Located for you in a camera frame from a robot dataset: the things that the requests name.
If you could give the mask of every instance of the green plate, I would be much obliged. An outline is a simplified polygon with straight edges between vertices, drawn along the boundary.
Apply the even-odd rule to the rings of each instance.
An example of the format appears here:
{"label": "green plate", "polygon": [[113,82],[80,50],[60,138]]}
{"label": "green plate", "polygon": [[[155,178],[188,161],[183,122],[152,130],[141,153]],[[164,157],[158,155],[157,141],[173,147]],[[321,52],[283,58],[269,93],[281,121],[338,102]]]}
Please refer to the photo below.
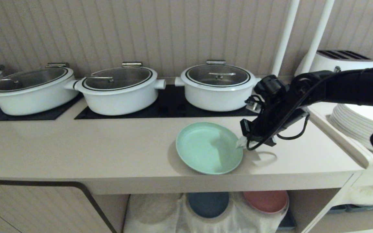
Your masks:
{"label": "green plate", "polygon": [[225,174],[243,159],[243,149],[235,148],[237,136],[229,129],[208,122],[183,128],[176,137],[178,155],[190,168],[204,174]]}

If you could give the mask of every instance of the glass lid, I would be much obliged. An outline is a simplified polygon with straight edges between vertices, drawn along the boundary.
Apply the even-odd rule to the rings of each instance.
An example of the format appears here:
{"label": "glass lid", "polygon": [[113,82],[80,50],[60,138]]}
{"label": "glass lid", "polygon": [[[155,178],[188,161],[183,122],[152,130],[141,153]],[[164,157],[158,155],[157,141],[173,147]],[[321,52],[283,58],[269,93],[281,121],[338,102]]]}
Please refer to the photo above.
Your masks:
{"label": "glass lid", "polygon": [[65,68],[56,67],[15,73],[0,81],[0,92],[24,90],[40,86],[63,77],[67,72]]}
{"label": "glass lid", "polygon": [[250,80],[250,75],[243,69],[216,64],[195,66],[186,72],[186,77],[195,83],[219,87],[237,86]]}
{"label": "glass lid", "polygon": [[144,83],[151,77],[152,72],[142,67],[112,68],[87,76],[83,86],[91,90],[120,90]]}

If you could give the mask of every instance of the pot handle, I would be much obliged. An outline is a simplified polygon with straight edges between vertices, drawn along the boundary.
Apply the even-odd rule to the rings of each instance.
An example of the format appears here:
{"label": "pot handle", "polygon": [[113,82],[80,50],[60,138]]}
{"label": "pot handle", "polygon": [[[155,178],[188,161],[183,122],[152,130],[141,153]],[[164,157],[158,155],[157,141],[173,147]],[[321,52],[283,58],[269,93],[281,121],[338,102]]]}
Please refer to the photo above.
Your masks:
{"label": "pot handle", "polygon": [[185,86],[184,81],[182,81],[181,77],[175,78],[175,87],[183,87]]}
{"label": "pot handle", "polygon": [[76,91],[78,91],[77,88],[76,88],[76,83],[78,81],[80,81],[80,80],[70,80],[70,81],[68,81],[68,82],[65,83],[64,88],[65,89],[69,89],[69,90],[76,90]]}
{"label": "pot handle", "polygon": [[164,90],[165,87],[166,87],[166,80],[164,79],[159,79],[155,82],[154,86],[153,86],[155,89],[160,89],[160,90]]}

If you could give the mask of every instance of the toaster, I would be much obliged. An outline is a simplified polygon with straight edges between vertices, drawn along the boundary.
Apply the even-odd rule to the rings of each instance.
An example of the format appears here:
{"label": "toaster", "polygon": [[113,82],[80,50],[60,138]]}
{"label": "toaster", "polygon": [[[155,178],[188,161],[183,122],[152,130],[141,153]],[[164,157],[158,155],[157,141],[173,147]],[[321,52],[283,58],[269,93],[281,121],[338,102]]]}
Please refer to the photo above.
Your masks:
{"label": "toaster", "polygon": [[[298,66],[295,76],[299,75],[306,56]],[[367,58],[361,54],[339,49],[317,50],[309,72],[315,71],[334,71],[339,66],[341,71],[358,70],[373,67],[373,59]]]}

